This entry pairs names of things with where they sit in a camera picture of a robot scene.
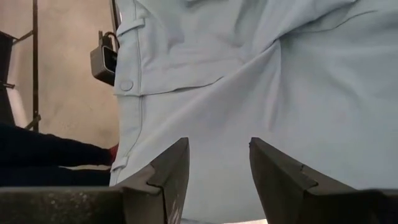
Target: dark fabric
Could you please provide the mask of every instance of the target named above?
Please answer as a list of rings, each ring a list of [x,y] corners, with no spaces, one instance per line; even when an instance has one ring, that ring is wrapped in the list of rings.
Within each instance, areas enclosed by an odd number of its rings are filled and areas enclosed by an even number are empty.
[[[108,186],[109,170],[70,170],[64,167],[0,168],[1,187]]]
[[[111,165],[107,149],[0,123],[0,167]]]
[[[0,123],[0,186],[108,185],[108,170],[59,166],[110,165],[109,150]]]
[[[0,122],[14,125],[11,103],[7,90],[0,86]]]

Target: floor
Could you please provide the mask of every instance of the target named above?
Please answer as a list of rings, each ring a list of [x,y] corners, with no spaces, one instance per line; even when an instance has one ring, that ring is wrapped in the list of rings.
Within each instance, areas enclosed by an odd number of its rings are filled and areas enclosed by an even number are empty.
[[[111,31],[109,0],[38,0],[41,133],[110,147],[118,141],[112,88],[91,76],[90,51],[99,30]],[[20,37],[32,29],[32,0],[0,1],[0,30]],[[32,120],[32,38],[13,48],[9,90],[18,126]]]

